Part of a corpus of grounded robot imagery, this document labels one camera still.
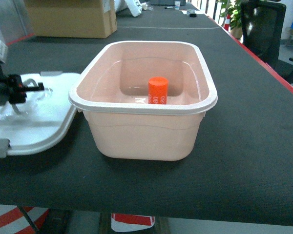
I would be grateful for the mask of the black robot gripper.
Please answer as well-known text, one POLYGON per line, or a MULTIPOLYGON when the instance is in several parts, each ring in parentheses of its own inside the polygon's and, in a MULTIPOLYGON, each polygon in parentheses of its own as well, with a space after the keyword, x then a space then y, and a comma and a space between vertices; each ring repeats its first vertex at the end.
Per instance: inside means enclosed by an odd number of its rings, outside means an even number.
POLYGON ((9 102, 17 112, 16 104, 25 103, 28 92, 43 91, 44 85, 42 82, 36 83, 32 79, 22 81, 20 75, 5 75, 1 65, 6 63, 7 52, 8 47, 0 40, 0 106, 9 102))

